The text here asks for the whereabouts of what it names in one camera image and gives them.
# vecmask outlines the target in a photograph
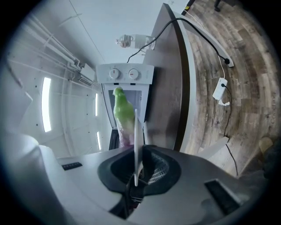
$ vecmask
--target white appliance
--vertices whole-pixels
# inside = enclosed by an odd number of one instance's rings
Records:
[[[115,97],[113,90],[121,87],[127,100],[137,109],[137,117],[144,125],[149,85],[152,84],[154,66],[138,63],[101,64],[96,67],[97,81],[101,84],[105,106],[113,130],[117,130],[113,116]]]

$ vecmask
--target wood paneling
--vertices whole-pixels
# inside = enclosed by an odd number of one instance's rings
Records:
[[[239,5],[221,2],[218,13],[213,6],[214,0],[196,0],[188,12],[221,43],[234,62],[233,68],[222,62],[232,94],[232,113],[226,135],[241,173],[246,162],[258,152],[259,139],[279,136],[278,58],[263,29],[249,12]],[[202,38],[191,33],[189,37],[197,69],[198,113],[186,153],[195,154],[223,137],[230,107],[221,106],[212,98],[218,79],[223,77],[215,51]],[[225,91],[223,102],[227,101],[229,96]],[[227,148],[221,149],[210,161],[236,175]]]

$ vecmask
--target white plug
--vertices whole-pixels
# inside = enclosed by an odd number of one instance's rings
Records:
[[[220,100],[221,97],[223,96],[225,87],[221,86],[224,84],[225,86],[227,85],[227,80],[224,78],[220,78],[218,84],[216,85],[216,89],[213,93],[213,98],[216,100]]]

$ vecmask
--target black cable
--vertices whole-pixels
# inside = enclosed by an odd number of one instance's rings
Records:
[[[147,43],[147,44],[144,45],[143,47],[141,47],[141,48],[139,49],[139,51],[137,51],[135,54],[132,54],[132,55],[128,58],[127,63],[130,61],[130,58],[131,58],[131,57],[135,56],[135,55],[138,54],[143,48],[145,48],[145,47],[147,47],[148,45],[150,45],[151,43],[155,42],[155,41],[160,37],[160,35],[163,33],[163,31],[167,28],[167,26],[168,26],[170,23],[175,22],[176,20],[182,20],[182,21],[185,21],[186,23],[188,23],[195,31],[197,31],[197,32],[200,34],[201,37],[203,37],[203,38],[213,47],[213,49],[216,51],[217,55],[218,55],[219,57],[221,57],[221,58],[224,60],[224,62],[225,62],[226,64],[229,64],[229,63],[230,63],[229,59],[222,57],[222,56],[219,54],[219,52],[218,52],[218,50],[216,49],[216,47],[215,47],[215,46],[214,46],[214,45],[213,45],[213,44],[212,44],[212,43],[211,43],[211,42],[210,42],[210,41],[193,25],[193,24],[191,24],[188,20],[183,19],[183,18],[175,18],[175,19],[170,20],[170,21],[164,26],[164,28],[160,31],[160,33],[155,37],[155,39],[152,40],[151,42]]]
[[[229,95],[230,95],[230,105],[229,105],[229,106],[230,106],[230,113],[229,113],[229,117],[228,117],[228,120],[227,120],[227,125],[225,126],[224,133],[223,133],[223,136],[225,137],[225,133],[226,133],[226,131],[227,131],[227,126],[228,126],[228,124],[229,124],[229,120],[230,120],[230,117],[231,117],[232,96],[231,96],[231,92],[230,92],[230,90],[228,89],[227,86],[225,86],[224,84],[222,84],[221,86],[222,86],[222,87],[225,87],[225,88],[227,89],[227,91],[229,92]],[[230,149],[229,149],[228,146],[227,146],[227,149],[228,149],[228,152],[229,152],[230,156],[232,157],[232,159],[233,159],[233,161],[234,161],[234,165],[235,165],[235,169],[236,169],[236,175],[238,176],[238,169],[237,169],[236,161],[235,161],[235,159],[234,159],[234,157],[233,157],[233,155],[232,155],[232,153],[231,153],[231,151],[230,151]]]

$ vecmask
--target white power adapter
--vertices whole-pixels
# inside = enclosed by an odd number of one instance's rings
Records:
[[[220,78],[218,84],[216,85],[216,89],[213,93],[213,98],[216,100],[220,100],[221,97],[223,96],[225,87],[221,86],[224,84],[225,86],[227,85],[227,80],[224,78]]]

